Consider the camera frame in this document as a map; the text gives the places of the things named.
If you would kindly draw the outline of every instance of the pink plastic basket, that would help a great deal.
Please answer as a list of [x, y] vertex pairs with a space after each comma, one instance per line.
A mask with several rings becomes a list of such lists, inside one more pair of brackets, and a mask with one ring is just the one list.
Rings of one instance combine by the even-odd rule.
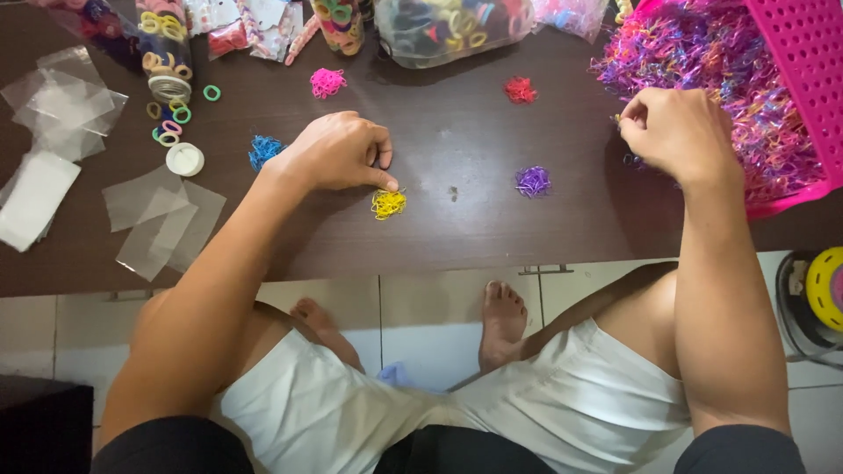
[[[636, 13], [664, 0], [642, 0]], [[839, 0], [744, 0], [773, 52], [825, 180], [797, 194], [747, 209], [750, 218], [771, 216], [843, 186], [843, 8]]]

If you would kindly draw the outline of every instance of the white round lid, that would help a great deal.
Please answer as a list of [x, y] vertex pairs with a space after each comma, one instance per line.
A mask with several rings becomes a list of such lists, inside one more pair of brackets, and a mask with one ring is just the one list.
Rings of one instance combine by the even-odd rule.
[[177, 143], [167, 152], [167, 168], [181, 176], [193, 176], [205, 165], [205, 155], [190, 143]]

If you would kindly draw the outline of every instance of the dark brown table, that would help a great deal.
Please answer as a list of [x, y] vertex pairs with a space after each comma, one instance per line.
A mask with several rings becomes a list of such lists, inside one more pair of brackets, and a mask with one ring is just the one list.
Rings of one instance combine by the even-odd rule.
[[[205, 38], [194, 39], [195, 90], [212, 83], [223, 97], [211, 103], [195, 93], [191, 102], [183, 138], [206, 164], [190, 180], [228, 198], [219, 228], [255, 178], [250, 130], [290, 143], [318, 116], [358, 110], [392, 132], [390, 172], [407, 188], [405, 212], [379, 222], [371, 189], [315, 192], [279, 236], [267, 281], [677, 256], [681, 192], [663, 175], [622, 164], [627, 148], [609, 117], [623, 104], [587, 73], [607, 37], [591, 46], [547, 29], [421, 71], [377, 59], [371, 36], [359, 55], [340, 59], [317, 35], [292, 67], [243, 52], [208, 62]], [[0, 42], [2, 85], [34, 69], [38, 57], [78, 43], [28, 5], [0, 7]], [[25, 253], [0, 245], [0, 296], [162, 288], [180, 276], [165, 268], [149, 283], [115, 262], [129, 230], [109, 232], [101, 190], [160, 166], [165, 150], [150, 138], [145, 80], [89, 49], [105, 82], [129, 102], [107, 150], [81, 163], [47, 237]], [[314, 99], [309, 77], [319, 67], [345, 69], [348, 87]], [[533, 80], [535, 103], [509, 103], [501, 87], [513, 75]], [[0, 182], [30, 148], [29, 131], [10, 117], [0, 105]], [[535, 164], [550, 170], [554, 191], [529, 200], [513, 189], [514, 173]], [[841, 207], [837, 191], [753, 222], [756, 247], [839, 245]]]

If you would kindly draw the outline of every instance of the clear plastic container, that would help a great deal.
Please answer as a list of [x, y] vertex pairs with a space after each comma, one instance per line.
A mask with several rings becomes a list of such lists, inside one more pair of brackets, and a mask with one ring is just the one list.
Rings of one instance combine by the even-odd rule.
[[530, 0], [380, 0], [375, 5], [381, 46], [409, 69], [521, 41], [533, 18]]

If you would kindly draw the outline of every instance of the pink rubber band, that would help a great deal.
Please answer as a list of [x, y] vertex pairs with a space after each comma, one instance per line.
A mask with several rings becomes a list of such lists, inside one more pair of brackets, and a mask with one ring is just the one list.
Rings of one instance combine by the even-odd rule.
[[[172, 125], [175, 128], [167, 128], [168, 125]], [[181, 125], [175, 123], [174, 121], [165, 120], [161, 122], [161, 128], [163, 128], [165, 132], [172, 132], [176, 135], [181, 135]]]

